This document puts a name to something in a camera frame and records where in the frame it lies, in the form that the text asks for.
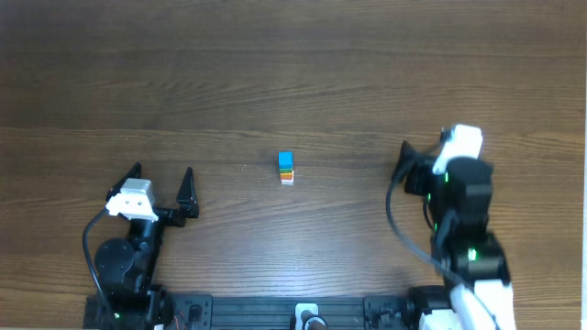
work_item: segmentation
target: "green light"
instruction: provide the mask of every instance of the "green light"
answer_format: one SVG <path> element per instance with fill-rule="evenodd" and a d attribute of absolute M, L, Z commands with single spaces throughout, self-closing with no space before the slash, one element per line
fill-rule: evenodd
<path fill-rule="evenodd" d="M 475 261 L 477 259 L 477 250 L 474 248 L 469 249 L 469 261 Z"/>

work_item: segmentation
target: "blue block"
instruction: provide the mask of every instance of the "blue block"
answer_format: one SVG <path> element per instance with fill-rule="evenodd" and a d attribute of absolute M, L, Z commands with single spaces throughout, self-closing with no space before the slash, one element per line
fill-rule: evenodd
<path fill-rule="evenodd" d="M 279 152 L 279 168 L 292 169 L 294 167 L 294 154 L 291 151 Z"/>

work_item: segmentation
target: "wood grain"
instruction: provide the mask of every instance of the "wood grain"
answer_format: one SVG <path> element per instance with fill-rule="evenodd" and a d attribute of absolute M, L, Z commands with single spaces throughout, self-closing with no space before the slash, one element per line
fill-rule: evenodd
<path fill-rule="evenodd" d="M 81 325 L 81 233 L 135 161 L 164 205 L 194 167 L 201 217 L 158 265 L 174 291 L 440 283 L 383 199 L 404 139 L 466 122 L 495 167 L 518 328 L 578 328 L 584 32 L 580 0 L 0 2 L 0 326 Z M 393 208 L 426 247 L 417 198 Z M 92 248 L 126 230 L 103 221 Z"/>

